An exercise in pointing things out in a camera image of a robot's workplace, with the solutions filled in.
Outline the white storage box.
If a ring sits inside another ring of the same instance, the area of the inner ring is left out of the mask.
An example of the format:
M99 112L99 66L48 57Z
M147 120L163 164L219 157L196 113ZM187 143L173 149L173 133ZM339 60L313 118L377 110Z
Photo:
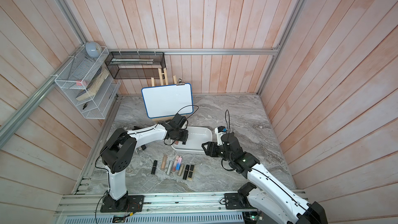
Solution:
M184 145L182 142L174 143L172 148L176 152L204 155L203 143L212 141L210 129L204 127L187 127L188 139Z

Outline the gold black square lipstick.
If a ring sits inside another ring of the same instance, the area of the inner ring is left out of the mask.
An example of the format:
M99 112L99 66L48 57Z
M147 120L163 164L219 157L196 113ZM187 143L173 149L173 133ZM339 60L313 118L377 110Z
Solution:
M188 179L188 180L191 180L191 179L192 179L192 177L193 177L193 172L194 172L194 165L192 164L192 165L189 166L188 175L187 175L187 179Z

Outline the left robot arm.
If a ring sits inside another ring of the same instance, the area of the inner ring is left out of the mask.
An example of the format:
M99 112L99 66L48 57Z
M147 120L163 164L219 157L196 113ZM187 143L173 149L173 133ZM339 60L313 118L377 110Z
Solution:
M140 205L131 206L130 197L125 184L125 170L129 166L136 148L151 142L170 139L185 142L188 139L188 121L183 115L176 114L171 120L162 121L153 126L125 130L117 129L105 143L99 157L108 173L108 192L102 198L100 212L128 212L139 210Z

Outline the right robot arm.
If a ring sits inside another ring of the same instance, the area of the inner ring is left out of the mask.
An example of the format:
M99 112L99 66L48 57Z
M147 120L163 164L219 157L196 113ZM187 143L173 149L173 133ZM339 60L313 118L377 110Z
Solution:
M216 142L202 144L207 156L227 161L231 170L249 180L238 190L244 207L263 212L278 224L326 224L324 208L309 203L287 188L254 155L243 151L233 132L218 134Z

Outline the black lipstick gold band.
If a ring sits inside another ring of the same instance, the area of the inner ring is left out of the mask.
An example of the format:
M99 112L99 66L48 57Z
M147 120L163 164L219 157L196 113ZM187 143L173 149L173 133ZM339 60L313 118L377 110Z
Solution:
M184 173L183 173L183 180L186 180L188 178L188 173L189 173L189 168L190 166L187 164L184 168Z

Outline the silver lipstick tube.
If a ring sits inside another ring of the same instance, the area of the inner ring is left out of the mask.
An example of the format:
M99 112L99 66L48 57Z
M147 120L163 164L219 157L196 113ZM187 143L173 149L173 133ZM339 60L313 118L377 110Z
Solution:
M170 161L166 170L166 174L170 175L171 171L172 171L172 167L173 167L173 161Z

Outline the beige lipstick tube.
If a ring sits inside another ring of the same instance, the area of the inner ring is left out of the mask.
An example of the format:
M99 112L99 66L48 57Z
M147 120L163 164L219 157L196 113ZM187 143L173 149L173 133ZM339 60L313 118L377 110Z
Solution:
M163 156L163 159L162 159L162 164L161 164L161 170L162 170L162 171L165 170L166 163L167 163L167 155L164 155L164 156Z

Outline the gold lipstick tube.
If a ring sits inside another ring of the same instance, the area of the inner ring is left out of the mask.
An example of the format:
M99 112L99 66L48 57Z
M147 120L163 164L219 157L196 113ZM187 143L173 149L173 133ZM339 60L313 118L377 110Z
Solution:
M184 164L180 165L179 171L178 171L178 176L181 176L184 170Z

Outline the black lipstick silver band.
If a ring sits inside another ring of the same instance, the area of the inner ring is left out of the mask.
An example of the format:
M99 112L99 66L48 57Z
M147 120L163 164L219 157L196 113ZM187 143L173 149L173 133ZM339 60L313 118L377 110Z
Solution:
M151 175L154 175L154 174L155 174L156 169L157 169L157 164L158 164L158 161L155 160L155 161L153 162L153 165L152 165Z

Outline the blue framed whiteboard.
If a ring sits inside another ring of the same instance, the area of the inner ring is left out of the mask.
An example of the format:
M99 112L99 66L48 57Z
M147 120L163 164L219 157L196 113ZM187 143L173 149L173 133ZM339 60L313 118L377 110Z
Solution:
M142 89L142 96L151 119L194 112L191 84L147 87Z

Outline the metal binder clip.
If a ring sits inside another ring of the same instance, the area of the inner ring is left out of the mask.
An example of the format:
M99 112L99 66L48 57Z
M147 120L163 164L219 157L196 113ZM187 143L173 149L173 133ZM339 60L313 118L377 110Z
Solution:
M182 78L178 78L177 79L177 83L176 83L176 85L184 85L184 82L182 81Z

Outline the black mesh basket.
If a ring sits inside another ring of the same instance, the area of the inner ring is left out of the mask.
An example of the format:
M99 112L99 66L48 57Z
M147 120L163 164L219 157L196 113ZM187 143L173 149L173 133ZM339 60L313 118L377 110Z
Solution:
M164 53L155 51L112 51L105 65L114 79L159 78L159 69L166 68Z

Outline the pink item on shelf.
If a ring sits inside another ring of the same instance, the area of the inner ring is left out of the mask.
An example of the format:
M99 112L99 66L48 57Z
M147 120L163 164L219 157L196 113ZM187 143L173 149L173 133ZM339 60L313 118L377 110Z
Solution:
M77 80L76 81L76 86L86 87L87 86L87 82L85 80Z

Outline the grey round speaker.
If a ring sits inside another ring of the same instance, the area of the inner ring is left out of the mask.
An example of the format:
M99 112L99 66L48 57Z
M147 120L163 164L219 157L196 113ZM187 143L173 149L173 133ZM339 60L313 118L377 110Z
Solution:
M85 50L86 50L88 56L93 59L98 58L102 53L101 46L94 41L85 43Z

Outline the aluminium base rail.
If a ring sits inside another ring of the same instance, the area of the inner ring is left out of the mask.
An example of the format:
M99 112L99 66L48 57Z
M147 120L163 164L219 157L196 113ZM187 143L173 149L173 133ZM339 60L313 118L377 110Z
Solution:
M63 224L239 223L270 211L288 217L259 189L249 198L252 206L243 205L234 191L134 194L127 207L116 212L106 206L104 195L66 195L55 216Z

